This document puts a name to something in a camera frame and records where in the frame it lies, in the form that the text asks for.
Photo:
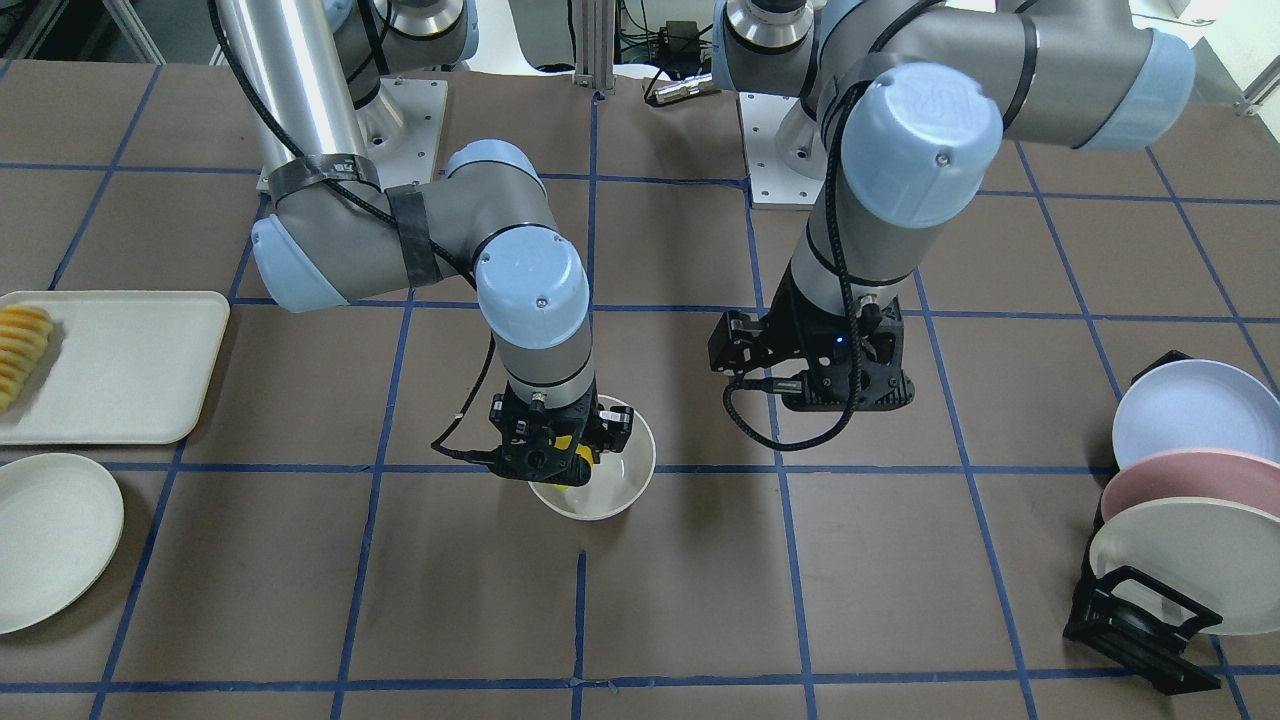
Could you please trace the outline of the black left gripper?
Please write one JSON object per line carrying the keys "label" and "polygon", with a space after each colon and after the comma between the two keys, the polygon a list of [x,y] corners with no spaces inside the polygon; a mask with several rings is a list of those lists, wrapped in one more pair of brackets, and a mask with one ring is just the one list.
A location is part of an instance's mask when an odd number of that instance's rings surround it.
{"label": "black left gripper", "polygon": [[851,333],[845,316],[818,307],[796,290],[780,290],[760,319],[740,311],[721,316],[708,340],[709,366],[745,374],[804,360],[804,370],[762,387],[781,395],[795,413],[841,411],[852,395],[850,372],[859,366],[855,411],[905,407],[915,397],[915,386],[902,369],[905,327],[899,301],[872,305],[869,315]]}

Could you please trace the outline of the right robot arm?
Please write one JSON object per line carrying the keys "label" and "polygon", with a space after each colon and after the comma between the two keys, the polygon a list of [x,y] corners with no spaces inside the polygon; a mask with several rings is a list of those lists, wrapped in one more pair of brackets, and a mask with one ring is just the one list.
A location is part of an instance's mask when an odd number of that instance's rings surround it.
{"label": "right robot arm", "polygon": [[471,1],[210,1],[216,41],[259,117],[275,211],[253,256],[276,304],[344,306],[457,275],[508,373],[492,451],[452,457],[515,480],[585,486],[620,443],[598,415],[590,284],[527,156],[471,142],[440,179],[393,187],[357,110],[390,73],[468,60]]}

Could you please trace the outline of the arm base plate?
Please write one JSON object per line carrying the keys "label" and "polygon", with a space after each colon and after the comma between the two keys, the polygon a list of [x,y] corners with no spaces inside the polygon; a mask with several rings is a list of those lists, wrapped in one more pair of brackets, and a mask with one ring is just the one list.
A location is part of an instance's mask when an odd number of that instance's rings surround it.
{"label": "arm base plate", "polygon": [[815,122],[796,97],[740,94],[739,111],[753,206],[808,210],[826,172]]}
{"label": "arm base plate", "polygon": [[436,177],[449,85],[443,79],[385,78],[356,110],[383,188],[426,184]]}

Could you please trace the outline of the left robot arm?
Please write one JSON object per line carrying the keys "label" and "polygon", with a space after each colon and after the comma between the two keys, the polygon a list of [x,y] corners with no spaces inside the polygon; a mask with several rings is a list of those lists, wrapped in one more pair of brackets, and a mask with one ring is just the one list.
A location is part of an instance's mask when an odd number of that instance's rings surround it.
{"label": "left robot arm", "polygon": [[1001,143],[1144,149],[1194,78],[1125,1],[718,3],[716,85],[796,99],[826,168],[769,310],[723,315],[710,369],[795,413],[906,406],[899,295]]}

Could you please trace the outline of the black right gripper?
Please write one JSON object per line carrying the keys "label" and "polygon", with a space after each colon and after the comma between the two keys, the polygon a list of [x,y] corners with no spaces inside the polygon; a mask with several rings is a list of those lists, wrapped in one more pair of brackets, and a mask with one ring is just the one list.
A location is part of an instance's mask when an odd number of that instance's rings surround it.
{"label": "black right gripper", "polygon": [[590,482],[593,461],[579,452],[594,423],[596,392],[588,391],[562,407],[524,401],[512,389],[494,395],[489,421],[499,430],[489,469],[511,480],[582,487]]}

